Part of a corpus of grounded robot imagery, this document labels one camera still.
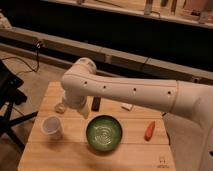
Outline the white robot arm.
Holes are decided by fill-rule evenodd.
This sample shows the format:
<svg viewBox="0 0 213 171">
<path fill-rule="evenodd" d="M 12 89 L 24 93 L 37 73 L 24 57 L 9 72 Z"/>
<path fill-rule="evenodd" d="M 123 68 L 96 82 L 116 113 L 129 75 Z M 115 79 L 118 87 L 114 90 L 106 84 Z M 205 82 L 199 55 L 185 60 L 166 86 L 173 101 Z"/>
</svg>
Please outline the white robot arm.
<svg viewBox="0 0 213 171">
<path fill-rule="evenodd" d="M 203 130 L 198 171 L 213 171 L 213 86 L 179 80 L 98 76 L 89 58 L 78 59 L 61 79 L 63 102 L 82 114 L 87 97 L 96 96 L 168 112 Z"/>
</svg>

